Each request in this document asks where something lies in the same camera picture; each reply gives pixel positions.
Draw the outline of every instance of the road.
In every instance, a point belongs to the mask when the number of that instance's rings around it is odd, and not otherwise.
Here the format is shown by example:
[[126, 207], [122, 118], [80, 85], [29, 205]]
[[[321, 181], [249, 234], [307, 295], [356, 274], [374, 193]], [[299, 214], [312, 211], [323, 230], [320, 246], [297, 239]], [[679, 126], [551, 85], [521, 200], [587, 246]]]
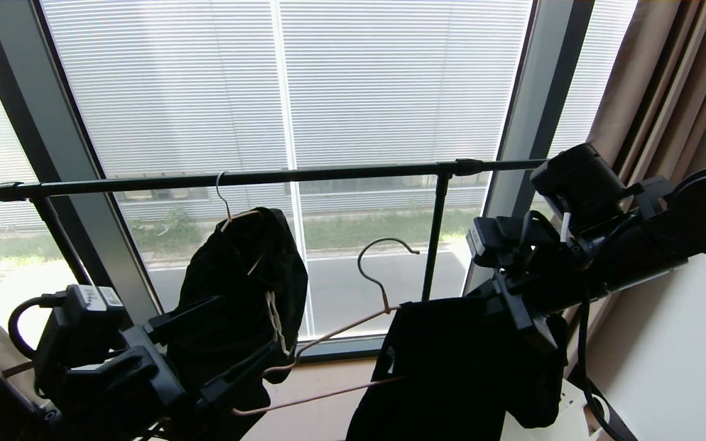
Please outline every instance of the road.
[[[438, 253], [432, 298], [459, 295], [468, 269], [467, 259], [469, 256], [449, 251]], [[362, 267], [367, 274], [381, 280], [390, 304], [400, 304], [420, 300], [426, 262], [424, 253], [373, 254], [364, 257]], [[310, 259], [308, 271], [315, 335], [328, 333], [382, 307], [380, 289], [359, 274], [356, 256]], [[149, 273], [163, 307], [167, 311], [176, 307], [184, 268], [160, 268]], [[382, 332], [389, 328], [389, 324], [390, 316], [382, 316], [355, 330]]]

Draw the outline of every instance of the horizontal bar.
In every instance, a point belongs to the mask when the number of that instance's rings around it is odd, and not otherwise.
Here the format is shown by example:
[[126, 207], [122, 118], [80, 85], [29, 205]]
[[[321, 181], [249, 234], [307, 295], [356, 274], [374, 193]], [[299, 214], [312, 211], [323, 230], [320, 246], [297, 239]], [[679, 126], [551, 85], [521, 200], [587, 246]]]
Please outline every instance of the horizontal bar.
[[[529, 170], [544, 163], [544, 159], [522, 161], [479, 161], [457, 159], [451, 162], [432, 162], [404, 165], [358, 165], [358, 167], [316, 167], [298, 170], [263, 172], [232, 172], [219, 176], [219, 186], [274, 184], [280, 182], [326, 181], [326, 179], [387, 178], [388, 176], [418, 176], [453, 174], [468, 176], [499, 170]], [[194, 176], [161, 176], [160, 178], [97, 179], [96, 181], [44, 182], [37, 184], [0, 184], [0, 201], [19, 201], [83, 193], [135, 192], [166, 188], [214, 187], [216, 174]]]

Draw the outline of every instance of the white wall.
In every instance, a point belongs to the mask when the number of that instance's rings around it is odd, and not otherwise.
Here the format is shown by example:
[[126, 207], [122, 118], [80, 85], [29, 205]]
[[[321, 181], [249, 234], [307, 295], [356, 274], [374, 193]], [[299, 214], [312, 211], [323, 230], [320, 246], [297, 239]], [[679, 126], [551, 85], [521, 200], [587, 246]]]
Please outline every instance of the white wall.
[[[691, 171], [706, 167], [706, 133]], [[589, 374], [638, 439], [706, 439], [706, 256], [624, 292]]]
[[[372, 377], [375, 360], [299, 366], [280, 385], [265, 382], [271, 404], [303, 399], [316, 394], [364, 385]], [[244, 441], [333, 441], [345, 439], [347, 425], [365, 389], [305, 404], [272, 410], [244, 436]]]

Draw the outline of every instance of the vertical rack pole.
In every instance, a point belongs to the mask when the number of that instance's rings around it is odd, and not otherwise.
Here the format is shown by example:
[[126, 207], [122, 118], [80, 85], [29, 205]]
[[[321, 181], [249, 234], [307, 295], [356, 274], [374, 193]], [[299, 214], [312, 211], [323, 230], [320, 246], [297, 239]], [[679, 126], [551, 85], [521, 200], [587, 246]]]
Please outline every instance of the vertical rack pole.
[[438, 175], [438, 184], [435, 186], [435, 209], [432, 211], [432, 227], [429, 233], [429, 249], [427, 250], [427, 268], [423, 274], [423, 290], [421, 291], [421, 301], [428, 301], [432, 290], [432, 276], [435, 274], [435, 260], [438, 256], [438, 245], [440, 244], [440, 225], [443, 221], [443, 207], [446, 204], [446, 194], [449, 190], [448, 173]]
[[61, 255], [70, 266], [70, 270], [75, 275], [75, 279], [78, 283], [82, 285], [91, 285], [92, 281], [89, 278], [89, 274], [86, 273], [86, 268], [83, 267], [83, 262], [75, 251], [70, 238], [67, 237], [67, 232], [64, 231], [64, 227], [59, 221], [59, 216], [56, 214], [56, 210], [53, 208], [53, 204], [47, 197], [37, 197], [30, 199], [31, 203], [34, 204], [34, 208], [37, 209], [42, 221], [45, 222], [45, 226], [48, 227], [48, 231], [53, 236], [53, 240], [56, 241], [56, 245], [61, 251]]

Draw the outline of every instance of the window frame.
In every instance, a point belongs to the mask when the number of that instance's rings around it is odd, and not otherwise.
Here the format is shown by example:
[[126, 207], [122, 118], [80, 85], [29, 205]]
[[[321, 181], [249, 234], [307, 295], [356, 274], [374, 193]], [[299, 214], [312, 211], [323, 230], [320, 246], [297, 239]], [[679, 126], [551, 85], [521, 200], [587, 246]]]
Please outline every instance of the window frame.
[[[552, 122], [556, 126], [560, 118], [592, 8], [593, 2], [533, 1], [497, 159], [546, 157], [554, 134]], [[546, 78], [546, 72], [553, 72], [552, 77]], [[105, 178], [39, 0], [0, 2], [0, 99], [39, 181]], [[484, 214], [526, 212], [533, 197], [528, 176], [523, 171], [492, 173]], [[424, 178], [423, 183], [432, 186], [433, 178]], [[54, 204], [93, 282], [117, 288], [132, 322], [143, 324], [161, 313], [116, 198], [75, 195], [54, 198]], [[471, 265], [465, 290], [484, 276], [482, 269]], [[372, 356], [380, 350], [383, 338], [327, 341], [309, 349], [303, 360]]]

